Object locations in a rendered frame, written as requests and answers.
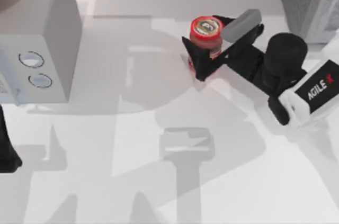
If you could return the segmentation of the red jar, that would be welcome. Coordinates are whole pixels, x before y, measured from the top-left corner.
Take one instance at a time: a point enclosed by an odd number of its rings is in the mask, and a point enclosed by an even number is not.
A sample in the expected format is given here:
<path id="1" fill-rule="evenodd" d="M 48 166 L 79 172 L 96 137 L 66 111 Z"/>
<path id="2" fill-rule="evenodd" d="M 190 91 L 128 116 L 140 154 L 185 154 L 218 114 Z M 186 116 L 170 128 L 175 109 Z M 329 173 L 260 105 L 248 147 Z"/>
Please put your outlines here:
<path id="1" fill-rule="evenodd" d="M 199 49 L 207 49 L 212 60 L 221 54 L 223 27 L 224 24 L 215 16 L 200 16 L 191 22 L 189 36 L 191 47 L 188 51 L 191 71 L 195 71 L 191 54 L 197 53 Z"/>

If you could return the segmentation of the round microwave knob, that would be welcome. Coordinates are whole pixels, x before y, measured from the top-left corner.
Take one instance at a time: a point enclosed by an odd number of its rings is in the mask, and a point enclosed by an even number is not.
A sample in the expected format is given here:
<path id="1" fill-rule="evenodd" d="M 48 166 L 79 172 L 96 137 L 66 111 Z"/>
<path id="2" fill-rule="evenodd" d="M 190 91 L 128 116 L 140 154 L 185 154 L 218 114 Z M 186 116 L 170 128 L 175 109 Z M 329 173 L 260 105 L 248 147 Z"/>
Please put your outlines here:
<path id="1" fill-rule="evenodd" d="M 37 88 L 49 88 L 52 85 L 52 79 L 46 74 L 30 75 L 28 81 Z"/>
<path id="2" fill-rule="evenodd" d="M 40 68 L 44 65 L 44 58 L 37 52 L 27 51 L 18 55 L 21 64 L 29 68 Z"/>

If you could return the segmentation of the pale microwave oven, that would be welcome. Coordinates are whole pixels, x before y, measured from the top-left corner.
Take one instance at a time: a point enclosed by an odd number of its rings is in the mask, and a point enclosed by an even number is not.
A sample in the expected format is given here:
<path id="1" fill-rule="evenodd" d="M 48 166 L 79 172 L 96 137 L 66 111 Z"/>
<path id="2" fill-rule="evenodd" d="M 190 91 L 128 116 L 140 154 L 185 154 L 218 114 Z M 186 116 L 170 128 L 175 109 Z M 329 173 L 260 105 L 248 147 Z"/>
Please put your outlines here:
<path id="1" fill-rule="evenodd" d="M 0 0 L 0 104 L 66 103 L 70 96 L 82 37 L 76 0 Z M 18 55 L 34 51 L 40 68 L 20 63 Z M 46 74 L 49 88 L 28 77 Z"/>

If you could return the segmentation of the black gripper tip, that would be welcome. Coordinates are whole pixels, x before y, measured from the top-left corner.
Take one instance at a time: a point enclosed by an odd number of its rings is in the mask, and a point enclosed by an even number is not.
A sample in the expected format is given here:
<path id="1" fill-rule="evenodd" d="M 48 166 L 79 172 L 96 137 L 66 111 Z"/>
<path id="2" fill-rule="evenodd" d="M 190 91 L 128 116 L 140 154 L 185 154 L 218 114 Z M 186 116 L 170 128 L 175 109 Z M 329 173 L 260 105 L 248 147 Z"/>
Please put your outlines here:
<path id="1" fill-rule="evenodd" d="M 22 164 L 22 159 L 10 141 L 3 108 L 0 105 L 0 174 L 15 173 Z"/>

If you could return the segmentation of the pale grey rounded box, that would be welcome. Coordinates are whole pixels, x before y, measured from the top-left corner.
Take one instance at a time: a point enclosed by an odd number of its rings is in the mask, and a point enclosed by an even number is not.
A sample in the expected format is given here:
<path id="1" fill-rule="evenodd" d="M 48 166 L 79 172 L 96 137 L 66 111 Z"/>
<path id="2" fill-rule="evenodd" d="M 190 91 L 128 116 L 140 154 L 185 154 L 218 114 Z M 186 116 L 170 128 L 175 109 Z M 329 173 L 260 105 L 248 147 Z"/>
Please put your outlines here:
<path id="1" fill-rule="evenodd" d="M 220 35 L 224 41 L 235 43 L 250 30 L 260 24 L 261 21 L 261 11 L 258 9 L 249 9 L 227 24 L 221 31 Z"/>

